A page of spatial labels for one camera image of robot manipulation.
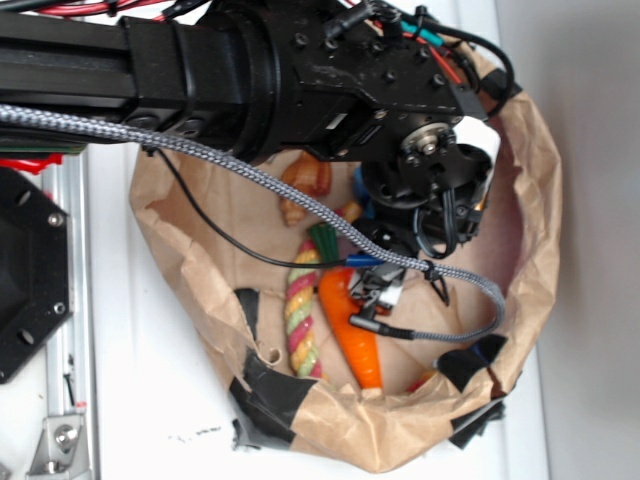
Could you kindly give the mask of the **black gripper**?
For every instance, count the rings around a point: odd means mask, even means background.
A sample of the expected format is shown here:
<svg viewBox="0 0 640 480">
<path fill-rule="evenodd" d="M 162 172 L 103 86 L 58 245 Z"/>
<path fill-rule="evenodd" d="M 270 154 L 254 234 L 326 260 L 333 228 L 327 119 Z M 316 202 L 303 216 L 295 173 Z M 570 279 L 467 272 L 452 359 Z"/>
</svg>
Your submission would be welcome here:
<svg viewBox="0 0 640 480">
<path fill-rule="evenodd" d="M 485 151 L 451 144 L 430 155 L 409 148 L 394 162 L 361 165 L 376 214 L 398 220 L 433 259 L 444 259 L 479 233 L 493 180 Z"/>
</svg>

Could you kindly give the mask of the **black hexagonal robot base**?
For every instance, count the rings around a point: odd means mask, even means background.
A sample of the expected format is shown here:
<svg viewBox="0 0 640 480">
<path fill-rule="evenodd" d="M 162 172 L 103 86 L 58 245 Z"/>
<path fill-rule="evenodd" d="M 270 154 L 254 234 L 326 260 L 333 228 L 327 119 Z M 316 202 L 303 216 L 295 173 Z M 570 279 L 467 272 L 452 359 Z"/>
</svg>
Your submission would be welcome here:
<svg viewBox="0 0 640 480">
<path fill-rule="evenodd" d="M 1 169 L 1 382 L 70 315 L 68 215 L 21 173 Z"/>
</svg>

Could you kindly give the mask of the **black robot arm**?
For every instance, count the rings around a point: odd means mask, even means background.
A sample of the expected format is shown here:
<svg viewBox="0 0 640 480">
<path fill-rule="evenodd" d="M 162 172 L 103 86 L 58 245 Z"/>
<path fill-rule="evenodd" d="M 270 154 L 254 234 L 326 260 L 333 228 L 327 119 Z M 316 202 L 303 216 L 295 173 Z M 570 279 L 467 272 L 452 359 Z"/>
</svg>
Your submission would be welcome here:
<svg viewBox="0 0 640 480">
<path fill-rule="evenodd" d="M 215 1 L 194 25 L 1 9 L 1 100 L 192 138 L 256 164 L 355 161 L 424 251 L 479 230 L 499 145 L 473 84 L 382 1 Z"/>
</svg>

